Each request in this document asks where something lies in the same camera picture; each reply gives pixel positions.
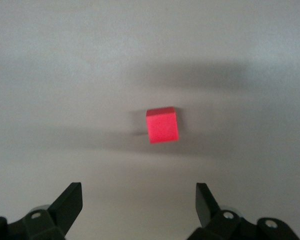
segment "table surface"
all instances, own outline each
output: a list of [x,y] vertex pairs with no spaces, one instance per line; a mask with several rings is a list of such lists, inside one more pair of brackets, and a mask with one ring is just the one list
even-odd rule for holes
[[0,1],[0,216],[71,182],[68,240],[185,240],[197,182],[300,237],[300,1]]

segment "metal bolt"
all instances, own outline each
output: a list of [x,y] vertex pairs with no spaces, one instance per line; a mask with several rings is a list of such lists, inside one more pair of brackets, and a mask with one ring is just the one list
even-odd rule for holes
[[229,212],[229,211],[226,211],[226,212],[224,212],[223,213],[223,216],[226,218],[226,219],[234,219],[234,215],[231,213],[231,212]]
[[272,228],[272,229],[276,229],[278,227],[276,222],[273,220],[266,220],[265,225],[267,225],[269,228]]
[[36,212],[36,213],[32,214],[31,218],[32,219],[36,219],[36,218],[38,218],[40,216],[41,216],[41,213],[40,212]]

